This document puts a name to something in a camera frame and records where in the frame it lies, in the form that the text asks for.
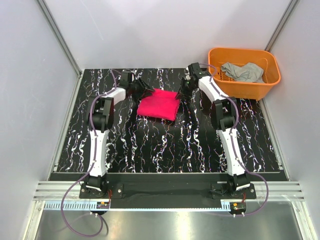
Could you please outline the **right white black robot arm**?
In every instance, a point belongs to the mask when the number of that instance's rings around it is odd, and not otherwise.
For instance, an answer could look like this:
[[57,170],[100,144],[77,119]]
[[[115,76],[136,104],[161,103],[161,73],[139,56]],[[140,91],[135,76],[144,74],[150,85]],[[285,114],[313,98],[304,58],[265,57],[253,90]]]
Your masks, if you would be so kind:
[[211,124],[218,134],[227,161],[228,179],[226,192],[232,198],[239,198],[250,187],[237,139],[239,110],[237,100],[224,93],[210,76],[198,78],[189,74],[182,78],[176,96],[183,99],[200,89],[211,102]]

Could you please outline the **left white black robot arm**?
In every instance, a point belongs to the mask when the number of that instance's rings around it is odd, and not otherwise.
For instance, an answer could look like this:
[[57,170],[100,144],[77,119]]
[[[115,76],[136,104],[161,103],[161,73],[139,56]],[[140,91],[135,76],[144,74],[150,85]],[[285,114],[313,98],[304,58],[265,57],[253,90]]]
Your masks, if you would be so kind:
[[132,97],[142,100],[155,89],[141,79],[122,81],[108,92],[92,96],[88,102],[87,124],[90,136],[90,158],[82,191],[103,198],[110,191],[107,184],[106,148],[109,132],[114,124],[115,105]]

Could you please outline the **pink t shirt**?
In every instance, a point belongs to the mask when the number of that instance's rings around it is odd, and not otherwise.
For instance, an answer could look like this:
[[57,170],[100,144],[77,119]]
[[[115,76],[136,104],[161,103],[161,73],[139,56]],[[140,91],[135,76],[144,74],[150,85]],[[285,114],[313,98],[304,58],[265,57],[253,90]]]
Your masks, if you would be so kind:
[[177,92],[155,89],[152,95],[143,98],[137,108],[137,115],[175,121],[180,105]]

